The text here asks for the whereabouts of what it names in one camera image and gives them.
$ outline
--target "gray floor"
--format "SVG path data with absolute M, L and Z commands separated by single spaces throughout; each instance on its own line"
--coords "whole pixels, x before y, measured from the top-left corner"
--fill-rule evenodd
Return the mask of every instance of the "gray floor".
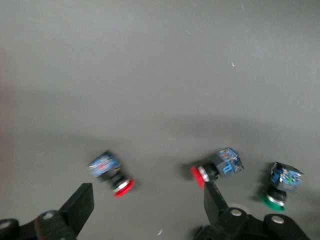
M 320 239 L 319 1 L 3 0 L 0 69 L 0 219 L 92 182 L 78 239 L 187 240 L 208 220 L 186 166 L 232 147 L 227 202 L 262 219 L 269 163 L 293 165 L 286 214 Z M 123 198 L 86 168 L 105 149 L 137 180 Z

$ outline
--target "green component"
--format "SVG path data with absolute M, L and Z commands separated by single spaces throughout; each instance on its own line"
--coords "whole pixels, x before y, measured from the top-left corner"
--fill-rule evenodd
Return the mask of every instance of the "green component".
M 280 206 L 278 204 L 275 204 L 274 202 L 270 201 L 266 196 L 262 197 L 262 202 L 270 209 L 279 212 L 279 213 L 283 213 L 285 211 L 285 207 Z

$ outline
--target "gray surface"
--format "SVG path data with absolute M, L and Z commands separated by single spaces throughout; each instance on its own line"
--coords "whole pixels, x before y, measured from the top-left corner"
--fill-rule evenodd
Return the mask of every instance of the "gray surface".
M 217 182 L 227 202 L 261 219 L 261 178 L 287 163 L 305 176 L 286 214 L 320 239 L 319 12 L 307 0 L 1 1 L 0 219 L 24 224 L 93 182 L 80 240 L 190 239 L 208 220 L 185 166 L 232 147 L 245 170 Z M 138 181 L 121 199 L 86 169 L 105 149 Z

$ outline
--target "white scratch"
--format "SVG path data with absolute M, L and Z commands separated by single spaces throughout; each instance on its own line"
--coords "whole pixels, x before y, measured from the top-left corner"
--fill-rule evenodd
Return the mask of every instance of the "white scratch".
M 191 0 L 191 3 L 192 3 L 193 5 L 195 5 L 196 7 L 199 7 L 199 5 L 194 2 L 194 0 Z

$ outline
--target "silver bolt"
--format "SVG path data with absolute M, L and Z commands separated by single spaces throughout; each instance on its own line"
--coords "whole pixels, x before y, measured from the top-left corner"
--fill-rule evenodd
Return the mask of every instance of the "silver bolt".
M 240 217 L 242 215 L 242 212 L 239 211 L 238 209 L 232 209 L 231 214 L 235 217 Z
M 272 216 L 271 220 L 274 221 L 276 224 L 283 224 L 285 222 L 285 220 L 283 220 L 279 216 Z
M 5 222 L 1 223 L 0 224 L 0 230 L 9 227 L 10 224 L 11 224 L 10 221 L 5 221 Z
M 54 216 L 54 214 L 52 213 L 52 212 L 50 212 L 50 211 L 48 211 L 48 212 L 46 212 L 44 215 L 43 215 L 43 219 L 44 220 L 48 220 L 48 219 L 50 219 L 50 218 L 52 218 Z

